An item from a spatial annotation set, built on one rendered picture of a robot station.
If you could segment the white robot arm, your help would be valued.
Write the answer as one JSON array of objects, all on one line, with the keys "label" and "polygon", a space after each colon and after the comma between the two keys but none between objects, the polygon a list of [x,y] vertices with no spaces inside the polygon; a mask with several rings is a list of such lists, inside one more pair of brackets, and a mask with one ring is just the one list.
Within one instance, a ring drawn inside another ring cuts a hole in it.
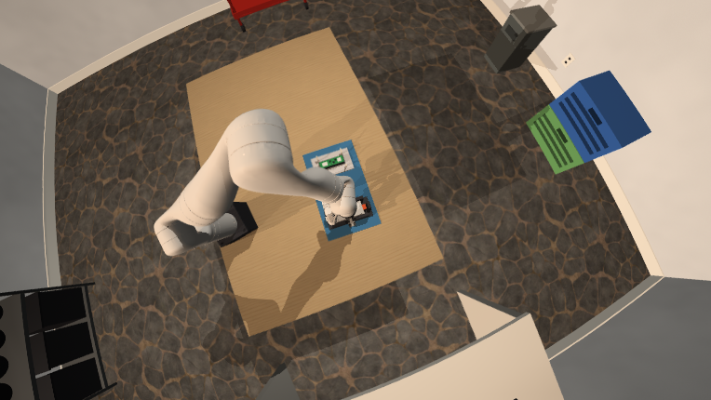
[{"label": "white robot arm", "polygon": [[314,198],[322,202],[330,225],[339,215],[350,217],[357,209],[352,178],[336,176],[322,167],[301,173],[293,165],[281,116],[255,109],[240,114],[226,128],[206,163],[155,222],[154,231],[165,253],[180,255],[233,235],[237,221],[226,212],[239,187]]}]

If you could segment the beige rectangular cover with slots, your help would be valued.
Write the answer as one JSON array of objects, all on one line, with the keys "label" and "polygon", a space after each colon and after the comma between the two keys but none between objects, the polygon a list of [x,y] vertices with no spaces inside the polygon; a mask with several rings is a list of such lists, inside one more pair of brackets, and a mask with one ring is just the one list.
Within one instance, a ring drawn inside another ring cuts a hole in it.
[{"label": "beige rectangular cover with slots", "polygon": [[[363,207],[362,207],[362,205],[361,205],[361,202],[360,202],[360,201],[357,201],[356,203],[357,203],[357,211],[356,211],[356,213],[355,213],[355,215],[354,215],[354,218],[355,218],[356,216],[365,214],[365,212],[364,212],[364,210],[363,210]],[[337,222],[340,222],[340,221],[343,221],[343,220],[346,220],[346,219],[343,218],[343,217],[341,217],[341,216],[339,215],[339,216],[337,217],[336,223],[337,223]]]}]

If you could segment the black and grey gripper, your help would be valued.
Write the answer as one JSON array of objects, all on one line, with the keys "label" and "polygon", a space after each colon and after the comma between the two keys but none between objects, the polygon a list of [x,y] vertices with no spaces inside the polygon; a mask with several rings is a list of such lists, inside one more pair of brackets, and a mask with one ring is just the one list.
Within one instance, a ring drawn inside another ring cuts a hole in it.
[{"label": "black and grey gripper", "polygon": [[[355,215],[355,214],[354,214],[354,215]],[[345,218],[346,220],[348,220],[348,221],[349,221],[349,222],[348,222],[348,223],[349,223],[349,227],[353,227],[353,226],[356,226],[356,222],[355,222],[355,221],[353,221],[353,219],[354,219],[354,215],[352,215],[352,216],[350,216],[350,217],[343,217],[343,218]]]}]

